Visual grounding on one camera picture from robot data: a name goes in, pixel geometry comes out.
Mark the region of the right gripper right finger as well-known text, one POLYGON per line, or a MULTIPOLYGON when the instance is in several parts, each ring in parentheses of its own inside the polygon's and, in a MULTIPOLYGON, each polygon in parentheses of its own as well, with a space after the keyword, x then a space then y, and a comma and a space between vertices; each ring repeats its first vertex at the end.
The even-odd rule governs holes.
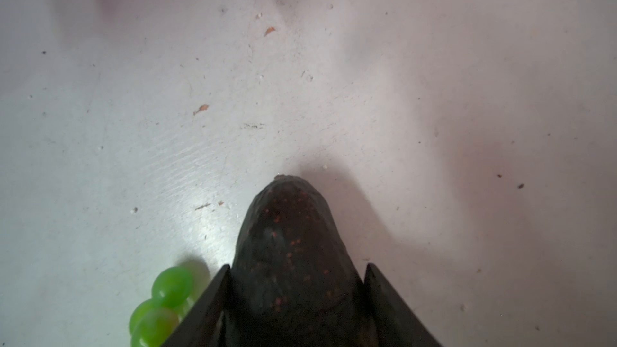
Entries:
POLYGON ((376 264, 368 263, 364 285, 381 347, 441 347, 376 264))

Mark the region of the dark avocado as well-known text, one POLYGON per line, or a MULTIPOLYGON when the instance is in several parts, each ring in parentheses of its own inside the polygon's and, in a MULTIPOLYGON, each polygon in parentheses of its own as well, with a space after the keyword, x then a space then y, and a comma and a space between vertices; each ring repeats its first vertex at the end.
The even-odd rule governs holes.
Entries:
POLYGON ((377 346, 361 277, 325 198, 279 175, 247 210, 231 266, 228 346, 377 346))

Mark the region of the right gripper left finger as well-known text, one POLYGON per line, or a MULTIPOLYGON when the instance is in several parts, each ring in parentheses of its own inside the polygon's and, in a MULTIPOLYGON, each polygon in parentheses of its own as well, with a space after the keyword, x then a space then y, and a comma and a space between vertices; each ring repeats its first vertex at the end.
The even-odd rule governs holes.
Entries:
POLYGON ((231 267, 225 264, 212 279, 162 347, 224 347, 224 310, 230 304, 231 267))

